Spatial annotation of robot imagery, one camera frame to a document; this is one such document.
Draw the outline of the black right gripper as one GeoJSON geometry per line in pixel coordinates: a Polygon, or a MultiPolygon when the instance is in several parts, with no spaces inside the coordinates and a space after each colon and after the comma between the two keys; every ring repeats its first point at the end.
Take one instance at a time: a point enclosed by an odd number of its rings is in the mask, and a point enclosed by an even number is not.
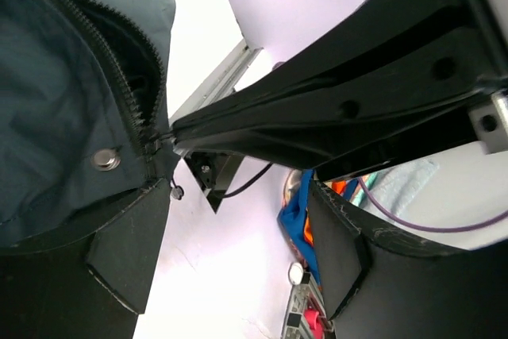
{"type": "Polygon", "coordinates": [[[487,0],[367,0],[337,26],[338,141],[317,168],[352,178],[476,141],[468,111],[502,88],[507,48],[487,0]]]}

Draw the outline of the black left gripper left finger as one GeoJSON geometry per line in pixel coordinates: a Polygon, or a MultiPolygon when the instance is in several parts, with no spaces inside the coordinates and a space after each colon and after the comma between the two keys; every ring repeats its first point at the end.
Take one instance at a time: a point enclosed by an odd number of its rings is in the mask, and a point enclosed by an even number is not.
{"type": "Polygon", "coordinates": [[[166,179],[1,250],[3,338],[131,338],[168,217],[166,179]]]}

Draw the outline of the dark navy and grey jacket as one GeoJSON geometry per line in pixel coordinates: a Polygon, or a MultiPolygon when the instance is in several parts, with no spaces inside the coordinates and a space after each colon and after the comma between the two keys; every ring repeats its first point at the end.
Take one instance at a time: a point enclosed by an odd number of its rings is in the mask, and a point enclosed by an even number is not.
{"type": "Polygon", "coordinates": [[[1,244],[170,179],[175,0],[1,0],[1,244]]]}

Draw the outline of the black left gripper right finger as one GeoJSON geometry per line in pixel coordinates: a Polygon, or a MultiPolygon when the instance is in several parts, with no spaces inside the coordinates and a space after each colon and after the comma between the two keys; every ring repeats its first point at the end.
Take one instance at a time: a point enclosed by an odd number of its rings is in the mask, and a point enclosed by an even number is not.
{"type": "Polygon", "coordinates": [[[312,181],[325,314],[339,338],[504,338],[507,243],[475,250],[400,229],[312,181]]]}

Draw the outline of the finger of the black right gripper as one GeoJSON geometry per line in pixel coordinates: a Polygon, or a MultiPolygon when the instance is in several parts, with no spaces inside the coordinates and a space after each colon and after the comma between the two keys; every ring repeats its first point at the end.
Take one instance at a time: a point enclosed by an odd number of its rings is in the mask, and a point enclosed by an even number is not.
{"type": "Polygon", "coordinates": [[[291,95],[334,87],[388,65],[464,23],[463,0],[366,0],[250,87],[175,121],[175,132],[291,95]]]}
{"type": "Polygon", "coordinates": [[[457,29],[334,87],[173,130],[175,147],[317,168],[450,114],[479,97],[475,84],[487,71],[479,35],[457,29]]]}

